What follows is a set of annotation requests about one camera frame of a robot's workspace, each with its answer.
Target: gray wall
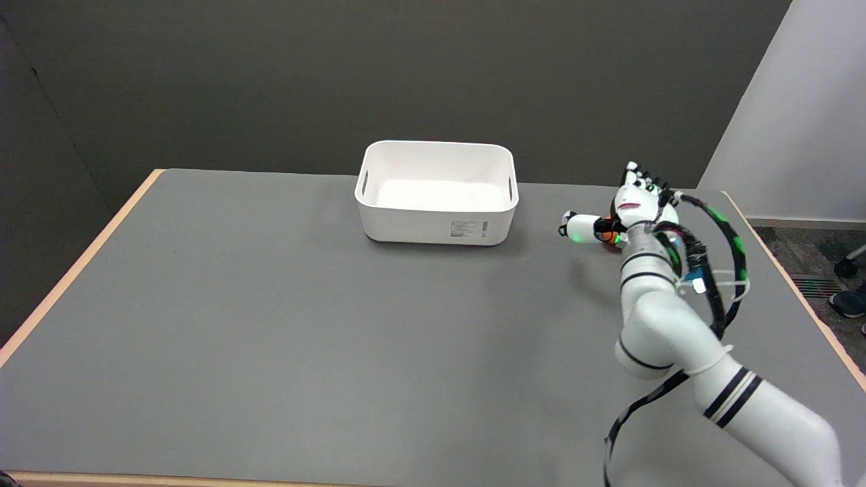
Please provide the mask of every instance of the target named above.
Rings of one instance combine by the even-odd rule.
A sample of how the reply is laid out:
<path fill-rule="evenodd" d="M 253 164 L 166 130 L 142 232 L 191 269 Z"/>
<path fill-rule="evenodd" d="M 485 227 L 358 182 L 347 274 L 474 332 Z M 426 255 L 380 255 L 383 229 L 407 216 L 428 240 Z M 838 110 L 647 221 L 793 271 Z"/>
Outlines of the gray wall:
<path fill-rule="evenodd" d="M 704 172 L 789 0 L 0 4 L 117 210 L 155 167 L 354 173 L 492 142 L 518 179 Z"/>
<path fill-rule="evenodd" d="M 866 223 L 866 2 L 795 0 L 701 187 L 752 217 Z"/>
<path fill-rule="evenodd" d="M 0 23 L 0 346 L 110 213 L 30 65 Z"/>

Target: baseboard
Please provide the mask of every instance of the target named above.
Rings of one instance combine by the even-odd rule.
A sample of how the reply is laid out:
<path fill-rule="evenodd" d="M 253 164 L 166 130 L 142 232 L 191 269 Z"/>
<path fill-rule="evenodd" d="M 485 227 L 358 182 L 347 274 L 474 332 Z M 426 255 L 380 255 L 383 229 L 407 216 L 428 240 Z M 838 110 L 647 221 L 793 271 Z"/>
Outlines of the baseboard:
<path fill-rule="evenodd" d="M 863 230 L 866 231 L 864 220 L 824 220 L 814 218 L 767 218 L 746 217 L 751 226 L 769 226 L 775 228 L 814 228 L 821 230 Z"/>

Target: table top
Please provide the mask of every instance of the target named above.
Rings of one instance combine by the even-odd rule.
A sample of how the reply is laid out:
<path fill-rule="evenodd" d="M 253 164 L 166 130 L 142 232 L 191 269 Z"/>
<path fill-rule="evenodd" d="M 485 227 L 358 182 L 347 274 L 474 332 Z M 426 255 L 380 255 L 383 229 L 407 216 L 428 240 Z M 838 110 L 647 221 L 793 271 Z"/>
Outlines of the table top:
<path fill-rule="evenodd" d="M 620 257 L 556 228 L 565 210 L 604 212 L 615 189 L 520 185 L 506 241 L 469 248 L 371 241 L 354 184 L 153 174 L 4 348 L 0 466 L 600 485 L 612 420 L 655 383 L 613 355 Z M 834 425 L 853 484 L 866 451 L 863 376 L 726 195 L 693 193 L 746 246 L 753 286 L 725 339 L 732 355 Z M 714 267 L 730 268 L 712 222 L 680 209 Z M 617 486 L 788 485 L 690 396 L 687 383 L 623 428 Z"/>

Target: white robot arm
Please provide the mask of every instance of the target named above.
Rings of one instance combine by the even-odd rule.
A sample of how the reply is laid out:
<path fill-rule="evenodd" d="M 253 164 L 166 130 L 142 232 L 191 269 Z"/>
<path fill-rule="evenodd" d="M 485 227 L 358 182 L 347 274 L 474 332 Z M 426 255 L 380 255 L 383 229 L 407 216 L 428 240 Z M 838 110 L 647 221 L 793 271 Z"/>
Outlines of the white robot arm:
<path fill-rule="evenodd" d="M 634 163 L 626 167 L 623 182 L 612 208 L 627 243 L 621 268 L 624 326 L 614 347 L 620 364 L 646 380 L 681 368 L 694 383 L 698 411 L 793 485 L 841 487 L 839 445 L 832 427 L 728 354 L 677 293 L 681 278 L 655 235 L 659 222 L 677 223 L 673 206 L 663 202 L 659 208 L 657 185 Z M 597 221 L 598 217 L 568 212 L 560 233 L 591 242 Z"/>

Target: floor vent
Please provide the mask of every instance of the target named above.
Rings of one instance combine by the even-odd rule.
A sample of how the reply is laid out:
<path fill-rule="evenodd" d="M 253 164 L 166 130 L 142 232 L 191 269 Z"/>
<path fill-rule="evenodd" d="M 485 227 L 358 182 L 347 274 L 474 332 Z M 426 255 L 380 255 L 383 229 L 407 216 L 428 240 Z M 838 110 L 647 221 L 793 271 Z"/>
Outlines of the floor vent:
<path fill-rule="evenodd" d="M 827 299 L 839 291 L 844 291 L 839 282 L 829 277 L 791 274 L 791 279 L 806 299 Z"/>

